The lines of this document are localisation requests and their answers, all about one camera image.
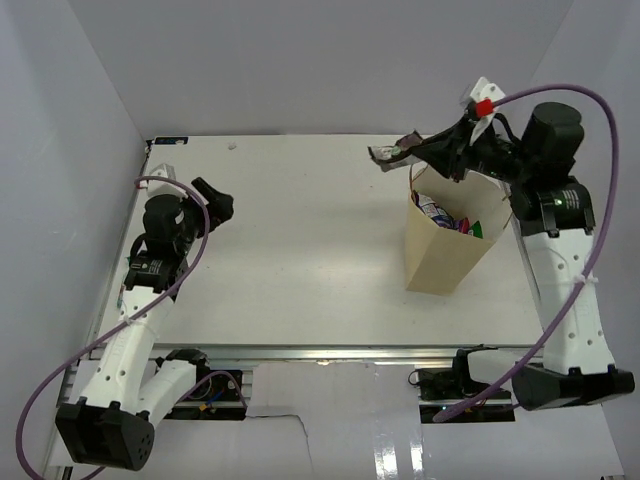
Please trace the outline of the dark blue purple snack bag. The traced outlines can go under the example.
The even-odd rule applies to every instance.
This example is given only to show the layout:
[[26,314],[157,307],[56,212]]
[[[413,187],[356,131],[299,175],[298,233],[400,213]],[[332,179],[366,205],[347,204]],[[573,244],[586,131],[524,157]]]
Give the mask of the dark blue purple snack bag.
[[453,229],[455,227],[453,217],[431,197],[418,191],[413,191],[411,198],[419,211],[439,227],[446,229]]

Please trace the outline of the small purple candy packet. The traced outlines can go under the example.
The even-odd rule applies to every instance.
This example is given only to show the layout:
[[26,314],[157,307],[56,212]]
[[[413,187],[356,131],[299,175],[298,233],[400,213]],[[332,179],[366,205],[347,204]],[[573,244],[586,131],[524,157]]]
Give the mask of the small purple candy packet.
[[413,131],[398,139],[393,145],[368,146],[367,151],[370,160],[386,173],[419,163],[420,159],[410,150],[420,146],[423,141],[424,138],[417,131]]

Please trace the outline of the green Fox's candy bag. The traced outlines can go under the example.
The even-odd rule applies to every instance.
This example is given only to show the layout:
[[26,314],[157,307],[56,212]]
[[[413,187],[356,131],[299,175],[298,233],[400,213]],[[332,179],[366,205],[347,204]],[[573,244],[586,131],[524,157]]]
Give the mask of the green Fox's candy bag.
[[483,239],[484,238],[484,234],[483,234],[481,223],[479,221],[476,221],[475,223],[473,223],[469,227],[469,230],[468,230],[467,234],[471,235],[474,238]]

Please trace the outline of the teal white snack packet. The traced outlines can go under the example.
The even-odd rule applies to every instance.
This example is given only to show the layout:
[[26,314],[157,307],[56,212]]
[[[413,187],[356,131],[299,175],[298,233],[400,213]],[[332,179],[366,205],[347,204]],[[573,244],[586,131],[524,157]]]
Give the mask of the teal white snack packet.
[[116,296],[116,308],[118,309],[118,311],[121,310],[122,305],[123,305],[123,295],[124,295],[124,291],[126,290],[125,280],[126,280],[126,277],[128,275],[129,264],[130,264],[130,256],[126,256],[124,258],[125,267],[124,267],[124,271],[123,271],[123,275],[122,275],[121,281],[119,283],[117,296]]

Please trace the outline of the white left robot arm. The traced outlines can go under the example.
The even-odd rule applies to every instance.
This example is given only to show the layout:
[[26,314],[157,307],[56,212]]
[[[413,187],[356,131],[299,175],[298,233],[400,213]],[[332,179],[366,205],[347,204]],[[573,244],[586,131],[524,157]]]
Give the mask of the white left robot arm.
[[233,198],[203,178],[184,186],[161,176],[144,178],[148,199],[143,231],[134,240],[121,287],[114,335],[87,385],[62,404],[55,424],[73,462],[140,470],[148,461],[160,421],[185,395],[205,396],[211,374],[195,360],[173,353],[150,379],[145,370],[180,286],[197,264],[188,254],[196,241],[233,216]]

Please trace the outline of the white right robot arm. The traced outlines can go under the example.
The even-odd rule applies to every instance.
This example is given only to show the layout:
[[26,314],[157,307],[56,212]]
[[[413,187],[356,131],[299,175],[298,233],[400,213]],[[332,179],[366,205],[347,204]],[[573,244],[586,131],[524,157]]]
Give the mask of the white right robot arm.
[[504,116],[471,105],[452,127],[411,150],[443,177],[470,172],[505,182],[537,297],[539,340],[519,358],[493,347],[460,350],[451,384],[463,401],[437,415],[444,422],[499,390],[528,410],[599,404],[631,394],[635,379],[606,342],[593,268],[609,223],[597,220],[587,188],[572,174],[584,138],[582,117],[558,103],[537,105],[521,136],[498,135]]

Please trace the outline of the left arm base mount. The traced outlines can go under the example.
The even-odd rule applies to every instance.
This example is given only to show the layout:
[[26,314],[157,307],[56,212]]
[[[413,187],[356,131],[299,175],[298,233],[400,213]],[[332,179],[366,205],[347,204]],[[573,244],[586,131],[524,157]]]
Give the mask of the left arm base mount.
[[176,421],[242,421],[246,417],[246,408],[241,396],[245,401],[250,397],[244,372],[227,370],[226,374],[210,377],[165,418]]

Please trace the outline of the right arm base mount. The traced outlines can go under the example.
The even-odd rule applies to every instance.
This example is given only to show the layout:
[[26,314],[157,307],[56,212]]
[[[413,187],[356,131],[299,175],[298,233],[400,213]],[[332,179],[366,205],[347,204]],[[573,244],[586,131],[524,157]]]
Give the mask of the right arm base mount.
[[[462,387],[456,384],[450,368],[415,369],[408,375],[407,381],[418,391],[422,425],[433,424],[437,413],[466,398]],[[488,400],[483,400],[455,418],[447,420],[447,423],[511,423],[516,420],[515,409],[516,404],[511,393],[500,390]]]

